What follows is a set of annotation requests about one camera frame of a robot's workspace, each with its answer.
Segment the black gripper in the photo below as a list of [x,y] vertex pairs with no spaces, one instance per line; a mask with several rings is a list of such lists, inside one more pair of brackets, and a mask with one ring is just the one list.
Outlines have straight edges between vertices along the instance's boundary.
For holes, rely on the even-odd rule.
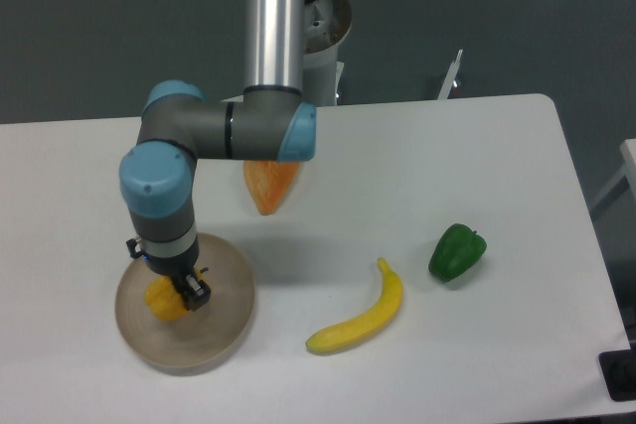
[[197,237],[156,243],[137,236],[126,241],[132,259],[143,259],[147,267],[168,276],[184,310],[199,310],[210,299],[210,287],[195,271],[200,247]]

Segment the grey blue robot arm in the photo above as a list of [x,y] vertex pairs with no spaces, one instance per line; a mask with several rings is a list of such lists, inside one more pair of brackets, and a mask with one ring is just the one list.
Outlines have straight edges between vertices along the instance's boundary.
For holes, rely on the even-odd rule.
[[130,255],[167,277],[189,311],[211,295],[195,271],[198,161],[305,162],[314,156],[317,111],[302,95],[311,1],[246,0],[241,101],[212,104],[191,84],[157,84],[143,108],[137,143],[120,162],[120,191],[136,231],[127,243]]

